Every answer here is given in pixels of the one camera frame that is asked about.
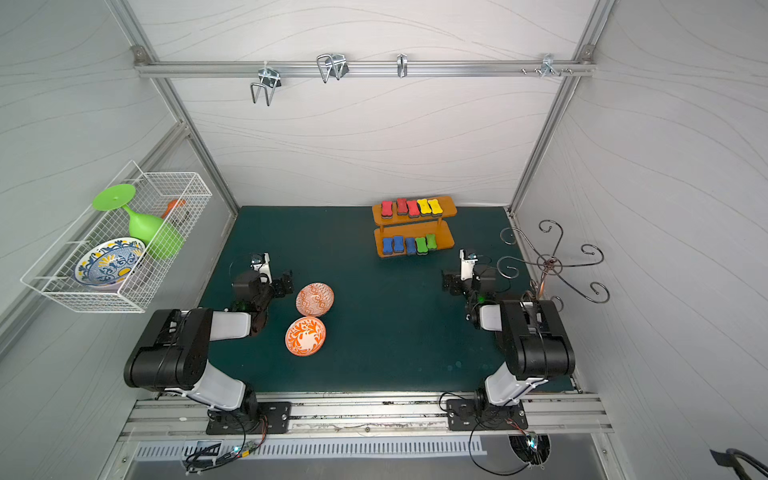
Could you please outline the orange wooden two-tier shelf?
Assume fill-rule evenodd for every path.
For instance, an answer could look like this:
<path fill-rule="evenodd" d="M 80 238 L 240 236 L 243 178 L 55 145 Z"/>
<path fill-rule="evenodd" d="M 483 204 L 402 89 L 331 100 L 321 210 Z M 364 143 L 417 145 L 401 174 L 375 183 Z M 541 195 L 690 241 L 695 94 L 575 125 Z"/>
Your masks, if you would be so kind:
<path fill-rule="evenodd" d="M 447 223 L 447 218 L 454 217 L 457 214 L 457 207 L 450 196 L 437 196 L 427 197 L 423 199 L 438 199 L 440 206 L 443 209 L 443 214 L 440 217 L 420 216 L 418 218 L 410 218 L 407 216 L 398 216 L 396 200 L 393 202 L 393 217 L 384 219 L 380 215 L 380 204 L 374 205 L 371 210 L 373 214 L 374 223 L 376 229 L 374 230 L 374 239 L 376 244 L 377 254 L 381 258 L 390 258 L 396 256 L 403 256 L 405 252 L 391 256 L 384 256 L 382 254 L 382 239 L 394 236 L 413 237 L 425 237 L 427 234 L 435 234 L 437 237 L 438 249 L 446 250 L 455 246 L 455 241 L 451 233 L 450 227 Z"/>

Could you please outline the yellow eraser top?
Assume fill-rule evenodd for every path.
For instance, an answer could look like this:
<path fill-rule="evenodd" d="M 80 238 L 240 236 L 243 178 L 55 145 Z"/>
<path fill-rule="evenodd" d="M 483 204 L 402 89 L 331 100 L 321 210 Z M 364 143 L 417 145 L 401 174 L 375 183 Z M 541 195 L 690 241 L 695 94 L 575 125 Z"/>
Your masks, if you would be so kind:
<path fill-rule="evenodd" d="M 417 205 L 419 207 L 420 214 L 422 216 L 431 216 L 432 215 L 432 209 L 430 207 L 429 201 L 427 199 L 418 199 Z"/>
<path fill-rule="evenodd" d="M 439 200 L 434 199 L 426 199 L 425 200 L 425 208 L 422 211 L 423 215 L 431 216 L 431 217 L 440 217 L 443 214 L 443 209 L 440 206 Z"/>

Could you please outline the red eraser top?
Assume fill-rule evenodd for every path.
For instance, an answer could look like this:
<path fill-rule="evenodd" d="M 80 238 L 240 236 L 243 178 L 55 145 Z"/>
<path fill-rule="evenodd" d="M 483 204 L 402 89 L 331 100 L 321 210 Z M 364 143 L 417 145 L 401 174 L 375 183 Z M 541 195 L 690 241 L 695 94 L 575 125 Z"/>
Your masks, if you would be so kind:
<path fill-rule="evenodd" d="M 416 200 L 408 200 L 406 205 L 408 208 L 408 216 L 410 218 L 418 218 L 421 216 L 421 211 Z"/>
<path fill-rule="evenodd" d="M 405 198 L 398 198 L 396 200 L 397 215 L 407 216 L 409 214 L 408 202 Z"/>

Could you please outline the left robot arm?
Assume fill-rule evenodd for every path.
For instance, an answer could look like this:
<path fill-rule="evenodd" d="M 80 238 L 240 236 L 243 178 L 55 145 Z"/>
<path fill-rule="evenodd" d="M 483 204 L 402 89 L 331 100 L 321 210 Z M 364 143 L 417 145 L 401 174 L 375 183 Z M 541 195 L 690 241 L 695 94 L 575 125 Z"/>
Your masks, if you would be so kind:
<path fill-rule="evenodd" d="M 235 302 L 227 311 L 211 308 L 159 309 L 148 321 L 124 367 L 131 388 L 173 393 L 206 407 L 208 435 L 285 434 L 291 404 L 261 404 L 248 383 L 209 360 L 214 342 L 254 337 L 268 321 L 272 300 L 293 292 L 290 270 L 273 279 L 250 270 L 232 285 Z"/>

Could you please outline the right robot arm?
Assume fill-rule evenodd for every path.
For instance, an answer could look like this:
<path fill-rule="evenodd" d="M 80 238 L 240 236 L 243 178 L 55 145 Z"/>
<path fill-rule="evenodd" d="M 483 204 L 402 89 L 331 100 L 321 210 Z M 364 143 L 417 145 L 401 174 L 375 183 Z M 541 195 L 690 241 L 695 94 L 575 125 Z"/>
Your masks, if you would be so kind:
<path fill-rule="evenodd" d="M 495 290 L 496 276 L 475 268 L 441 273 L 442 289 L 466 300 L 465 317 L 475 328 L 494 335 L 503 362 L 476 390 L 474 402 L 450 400 L 459 417 L 494 418 L 525 425 L 523 397 L 550 380 L 574 373 L 576 358 L 552 300 Z"/>

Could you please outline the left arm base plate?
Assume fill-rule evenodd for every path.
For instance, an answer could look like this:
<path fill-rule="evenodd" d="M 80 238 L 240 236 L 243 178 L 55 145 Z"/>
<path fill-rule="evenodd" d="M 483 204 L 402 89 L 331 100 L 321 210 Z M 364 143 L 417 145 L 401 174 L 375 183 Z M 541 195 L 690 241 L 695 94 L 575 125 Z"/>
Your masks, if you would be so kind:
<path fill-rule="evenodd" d="M 208 409 L 207 435 L 285 434 L 292 404 L 290 402 L 263 402 L 256 406 L 245 404 L 225 411 Z"/>

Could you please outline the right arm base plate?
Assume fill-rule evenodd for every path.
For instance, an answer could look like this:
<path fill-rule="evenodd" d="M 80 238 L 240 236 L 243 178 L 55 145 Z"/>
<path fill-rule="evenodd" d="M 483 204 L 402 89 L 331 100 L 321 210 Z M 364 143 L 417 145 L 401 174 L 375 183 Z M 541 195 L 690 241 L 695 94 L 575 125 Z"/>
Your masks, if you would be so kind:
<path fill-rule="evenodd" d="M 512 431 L 528 429 L 527 416 L 520 404 L 479 406 L 474 400 L 449 399 L 445 402 L 450 431 Z"/>

